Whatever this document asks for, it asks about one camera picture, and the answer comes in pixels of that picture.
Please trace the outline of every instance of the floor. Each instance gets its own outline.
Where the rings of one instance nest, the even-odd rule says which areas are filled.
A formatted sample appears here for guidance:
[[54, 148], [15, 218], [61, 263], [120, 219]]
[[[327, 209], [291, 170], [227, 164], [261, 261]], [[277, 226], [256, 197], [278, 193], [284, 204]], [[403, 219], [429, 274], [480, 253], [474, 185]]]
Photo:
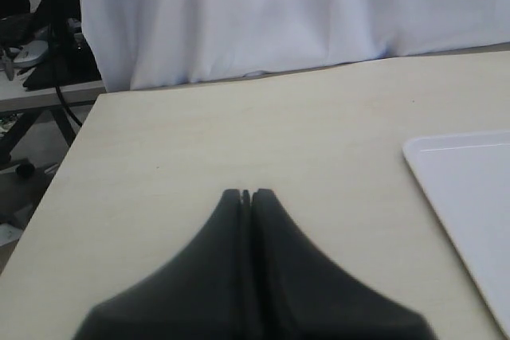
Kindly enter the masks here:
[[[76, 116], [84, 121], [91, 107], [75, 107], [73, 111]], [[39, 120], [28, 131], [26, 136], [11, 152], [13, 159], [28, 158], [35, 166], [44, 166], [50, 163], [61, 162], [67, 153], [68, 147], [62, 137], [57, 125], [53, 121], [49, 112], [44, 112]], [[0, 190], [6, 187], [13, 187], [11, 174], [6, 171], [0, 172]], [[11, 201], [2, 201], [0, 197], [0, 205], [8, 205]], [[9, 199], [23, 198], [23, 195], [10, 195]], [[16, 247], [17, 242], [11, 242], [0, 247], [0, 274], [6, 266], [12, 251]]]

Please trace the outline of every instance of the gray floor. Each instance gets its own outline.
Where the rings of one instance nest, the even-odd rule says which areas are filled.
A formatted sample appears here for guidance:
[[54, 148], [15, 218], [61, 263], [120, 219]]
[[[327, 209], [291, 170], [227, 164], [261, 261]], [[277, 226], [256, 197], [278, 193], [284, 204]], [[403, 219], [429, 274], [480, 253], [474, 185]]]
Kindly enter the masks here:
[[[91, 107], [75, 107], [73, 110], [77, 117], [84, 121], [90, 111]], [[50, 163], [61, 162], [68, 151], [68, 146], [65, 143], [57, 125], [53, 121], [49, 112], [44, 112], [39, 120], [32, 126], [26, 136], [11, 152], [13, 159], [29, 159], [35, 166], [45, 166]], [[18, 193], [0, 193], [0, 205], [8, 206], [13, 201], [18, 201], [28, 197], [23, 194], [25, 191], [23, 187], [18, 187], [13, 183], [12, 174], [13, 170], [5, 170], [0, 172], [0, 190], [15, 190]], [[2, 269], [7, 263], [12, 251], [15, 248], [15, 243], [11, 243], [0, 247], [0, 274]]]

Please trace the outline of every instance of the white plastic tray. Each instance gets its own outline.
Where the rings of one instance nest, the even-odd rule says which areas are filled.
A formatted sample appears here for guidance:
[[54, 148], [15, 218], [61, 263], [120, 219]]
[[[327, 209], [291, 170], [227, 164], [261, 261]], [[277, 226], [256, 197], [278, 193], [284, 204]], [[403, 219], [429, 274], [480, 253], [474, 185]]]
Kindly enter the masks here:
[[412, 139], [404, 155], [510, 337], [510, 131]]

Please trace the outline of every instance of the white curtain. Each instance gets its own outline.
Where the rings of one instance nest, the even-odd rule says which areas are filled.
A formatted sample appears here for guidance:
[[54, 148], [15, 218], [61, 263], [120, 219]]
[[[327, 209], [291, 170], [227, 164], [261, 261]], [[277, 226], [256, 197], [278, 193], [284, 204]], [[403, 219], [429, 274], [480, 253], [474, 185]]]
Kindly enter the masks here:
[[81, 1], [109, 91], [510, 41], [510, 0]]

